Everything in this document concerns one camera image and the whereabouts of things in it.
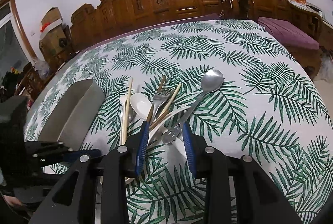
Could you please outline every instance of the table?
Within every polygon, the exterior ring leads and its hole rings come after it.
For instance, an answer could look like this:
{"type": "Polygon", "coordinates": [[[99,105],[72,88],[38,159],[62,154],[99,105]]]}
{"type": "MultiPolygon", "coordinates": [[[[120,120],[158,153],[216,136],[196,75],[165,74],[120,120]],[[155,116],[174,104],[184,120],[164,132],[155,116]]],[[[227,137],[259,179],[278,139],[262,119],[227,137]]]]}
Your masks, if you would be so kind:
{"type": "MultiPolygon", "coordinates": [[[[207,95],[191,116],[193,131],[225,155],[250,154],[262,166],[304,223],[309,223],[333,188],[332,122],[302,67],[264,28],[248,20],[211,20],[155,28],[111,41],[78,55],[32,114],[26,140],[35,140],[64,92],[93,78],[105,93],[82,144],[103,154],[117,146],[119,96],[150,99],[161,76],[165,87],[182,83],[172,108],[190,105],[210,69],[224,84],[207,95]]],[[[166,123],[172,125],[177,117],[166,123]]],[[[129,125],[138,132],[141,120],[129,125]]],[[[52,172],[66,170],[53,165],[52,172]]],[[[203,216],[204,179],[194,180],[186,159],[161,140],[149,144],[143,174],[127,185],[134,223],[191,223],[203,216]]],[[[236,216],[232,198],[233,217],[236,216]]]]}

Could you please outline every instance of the clear plastic bag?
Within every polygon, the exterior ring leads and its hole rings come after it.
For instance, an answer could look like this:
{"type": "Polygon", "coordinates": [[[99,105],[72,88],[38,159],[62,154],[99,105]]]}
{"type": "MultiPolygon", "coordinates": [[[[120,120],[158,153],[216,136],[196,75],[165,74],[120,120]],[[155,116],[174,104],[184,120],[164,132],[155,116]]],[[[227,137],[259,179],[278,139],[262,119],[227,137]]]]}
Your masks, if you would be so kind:
{"type": "Polygon", "coordinates": [[[34,60],[34,68],[38,71],[39,77],[42,80],[45,80],[50,74],[50,67],[46,61],[42,61],[39,59],[34,60]]]}
{"type": "Polygon", "coordinates": [[[333,59],[329,53],[323,53],[321,67],[314,80],[325,80],[328,83],[333,83],[333,59]]]}

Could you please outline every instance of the silver bolt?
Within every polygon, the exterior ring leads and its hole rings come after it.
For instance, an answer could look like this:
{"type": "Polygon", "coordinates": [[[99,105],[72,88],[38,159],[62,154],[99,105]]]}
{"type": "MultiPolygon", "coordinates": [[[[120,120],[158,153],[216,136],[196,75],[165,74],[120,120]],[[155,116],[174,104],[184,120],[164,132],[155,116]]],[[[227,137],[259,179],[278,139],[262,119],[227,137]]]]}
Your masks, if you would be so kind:
{"type": "Polygon", "coordinates": [[[211,147],[211,146],[207,146],[207,147],[205,148],[205,152],[208,153],[208,154],[211,154],[211,153],[213,153],[214,151],[215,151],[215,149],[214,149],[213,147],[211,147]]]}
{"type": "Polygon", "coordinates": [[[120,153],[124,153],[124,152],[127,151],[127,147],[126,146],[119,146],[117,151],[120,152],[120,153]]]}
{"type": "Polygon", "coordinates": [[[249,155],[244,155],[243,156],[243,160],[245,161],[245,162],[248,162],[248,163],[250,163],[250,162],[252,162],[252,157],[251,156],[249,156],[249,155]]]}
{"type": "Polygon", "coordinates": [[[88,155],[84,154],[84,155],[80,156],[80,161],[82,163],[87,162],[88,160],[89,160],[89,156],[88,155]]]}

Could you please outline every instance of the pink seat cushion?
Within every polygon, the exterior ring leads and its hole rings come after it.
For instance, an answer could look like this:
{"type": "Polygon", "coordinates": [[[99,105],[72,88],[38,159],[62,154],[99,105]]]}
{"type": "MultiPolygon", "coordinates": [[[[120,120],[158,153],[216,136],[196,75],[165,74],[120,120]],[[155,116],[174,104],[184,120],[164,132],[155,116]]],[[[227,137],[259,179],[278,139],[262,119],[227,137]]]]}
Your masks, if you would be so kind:
{"type": "Polygon", "coordinates": [[[266,31],[283,46],[294,46],[313,50],[319,49],[319,43],[316,40],[288,21],[259,17],[258,23],[265,27],[266,31]]]}

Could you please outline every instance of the fork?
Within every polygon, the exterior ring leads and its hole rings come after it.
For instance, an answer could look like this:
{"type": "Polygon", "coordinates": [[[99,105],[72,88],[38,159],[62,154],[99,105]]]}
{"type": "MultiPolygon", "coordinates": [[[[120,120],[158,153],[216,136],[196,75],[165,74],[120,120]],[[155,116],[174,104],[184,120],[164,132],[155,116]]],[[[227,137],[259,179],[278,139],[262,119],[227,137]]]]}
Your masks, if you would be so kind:
{"type": "Polygon", "coordinates": [[[158,91],[154,97],[153,97],[153,114],[152,114],[152,118],[150,119],[151,122],[154,121],[155,116],[157,111],[159,110],[160,106],[163,105],[170,97],[170,95],[172,95],[173,93],[173,88],[172,89],[164,89],[161,91],[158,91]]]}

